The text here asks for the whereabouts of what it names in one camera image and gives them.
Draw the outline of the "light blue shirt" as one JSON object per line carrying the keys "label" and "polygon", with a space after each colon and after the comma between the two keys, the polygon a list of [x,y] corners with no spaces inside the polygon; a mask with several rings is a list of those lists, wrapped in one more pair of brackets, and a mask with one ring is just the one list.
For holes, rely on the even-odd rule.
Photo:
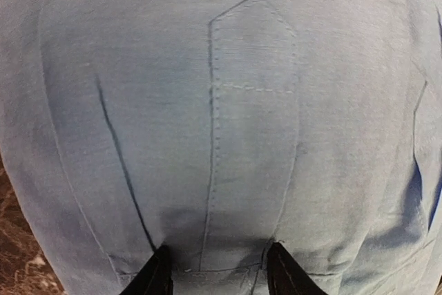
{"label": "light blue shirt", "polygon": [[433,294],[441,0],[1,0],[1,156],[68,294]]}

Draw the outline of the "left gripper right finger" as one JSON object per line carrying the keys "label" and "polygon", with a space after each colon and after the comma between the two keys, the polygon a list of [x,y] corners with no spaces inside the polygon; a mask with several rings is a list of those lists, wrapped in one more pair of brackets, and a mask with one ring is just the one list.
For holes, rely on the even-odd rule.
{"label": "left gripper right finger", "polygon": [[279,242],[267,252],[267,284],[270,295],[327,295]]}

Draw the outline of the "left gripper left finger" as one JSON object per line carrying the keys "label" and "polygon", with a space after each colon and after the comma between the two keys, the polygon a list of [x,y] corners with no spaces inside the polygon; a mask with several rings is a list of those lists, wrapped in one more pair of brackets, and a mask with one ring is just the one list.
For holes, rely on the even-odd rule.
{"label": "left gripper left finger", "polygon": [[162,245],[149,258],[120,295],[172,295],[172,258],[170,249]]}

